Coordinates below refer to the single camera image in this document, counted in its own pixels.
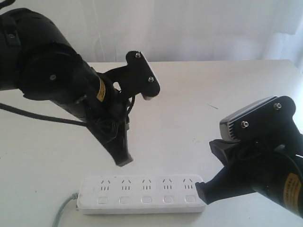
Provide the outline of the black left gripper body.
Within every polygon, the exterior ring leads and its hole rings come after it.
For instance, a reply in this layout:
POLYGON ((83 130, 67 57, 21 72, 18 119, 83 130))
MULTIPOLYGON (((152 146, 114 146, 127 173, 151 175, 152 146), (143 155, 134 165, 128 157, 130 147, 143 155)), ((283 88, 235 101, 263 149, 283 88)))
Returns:
POLYGON ((128 98, 120 97, 106 73, 86 63, 72 70, 71 81, 51 101, 85 123, 90 132, 127 132, 128 98))

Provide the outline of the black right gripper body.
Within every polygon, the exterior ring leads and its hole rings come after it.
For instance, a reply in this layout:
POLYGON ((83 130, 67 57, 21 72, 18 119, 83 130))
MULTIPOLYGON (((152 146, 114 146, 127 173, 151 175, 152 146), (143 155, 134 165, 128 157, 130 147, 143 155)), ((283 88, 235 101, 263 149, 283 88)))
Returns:
POLYGON ((239 142, 239 161, 229 165, 239 165, 256 193, 302 217, 303 136, 295 123, 282 132, 239 142))

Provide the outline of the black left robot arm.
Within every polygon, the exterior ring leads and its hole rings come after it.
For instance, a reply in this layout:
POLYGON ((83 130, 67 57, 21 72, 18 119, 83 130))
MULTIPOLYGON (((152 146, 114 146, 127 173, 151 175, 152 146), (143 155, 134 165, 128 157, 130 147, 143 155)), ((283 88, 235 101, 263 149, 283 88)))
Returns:
POLYGON ((79 119, 117 166, 132 161, 126 108, 113 82, 96 72, 47 17, 27 8, 0 17, 0 88, 50 101, 79 119))

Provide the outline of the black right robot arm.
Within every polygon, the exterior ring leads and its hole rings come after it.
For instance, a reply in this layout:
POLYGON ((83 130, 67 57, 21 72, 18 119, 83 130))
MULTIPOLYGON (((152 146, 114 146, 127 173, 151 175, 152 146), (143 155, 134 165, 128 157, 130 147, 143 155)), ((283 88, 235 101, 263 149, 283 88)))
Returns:
POLYGON ((303 135, 294 122, 249 142, 215 139, 209 145, 223 168, 195 184, 205 204, 256 192, 303 216, 303 135))

